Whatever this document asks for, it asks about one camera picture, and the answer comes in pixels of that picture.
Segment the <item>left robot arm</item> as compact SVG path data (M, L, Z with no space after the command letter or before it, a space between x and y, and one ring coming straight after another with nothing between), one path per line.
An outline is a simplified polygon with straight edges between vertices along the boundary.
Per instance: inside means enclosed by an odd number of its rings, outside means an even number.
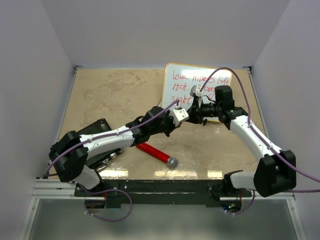
M154 106L145 115L115 130L88 134L69 131L51 146L51 162L45 175L48 176L50 169L54 168L61 182L76 182L92 196L99 196L104 190L104 184L96 168L88 164L89 160L111 150L145 143L152 135L169 136L188 119L189 114L184 108Z

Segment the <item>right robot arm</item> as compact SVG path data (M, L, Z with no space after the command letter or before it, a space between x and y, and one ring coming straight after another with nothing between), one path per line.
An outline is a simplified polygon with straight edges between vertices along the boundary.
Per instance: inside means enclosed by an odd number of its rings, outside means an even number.
M291 150L282 150L273 144L249 121L248 113L236 107L230 86L215 88L215 101L203 102L200 86L190 90L193 102L187 110L189 123L202 124L206 118L218 118L228 130L237 135L251 151L258 165L255 172L243 170L229 172L223 178L223 192L230 197L241 189L255 190L262 197L269 197L294 189L297 186L296 156Z

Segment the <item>yellow framed whiteboard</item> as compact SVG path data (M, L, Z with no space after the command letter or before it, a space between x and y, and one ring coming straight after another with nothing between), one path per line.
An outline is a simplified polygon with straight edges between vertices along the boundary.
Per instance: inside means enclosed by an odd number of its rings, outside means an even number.
M208 78L216 69L212 67L169 63L165 68L164 83L160 107L166 108L178 100L179 106L186 111L192 106L194 98L192 87L202 90L202 103L209 104L216 100L215 88L230 86L233 74L226 69L219 70Z

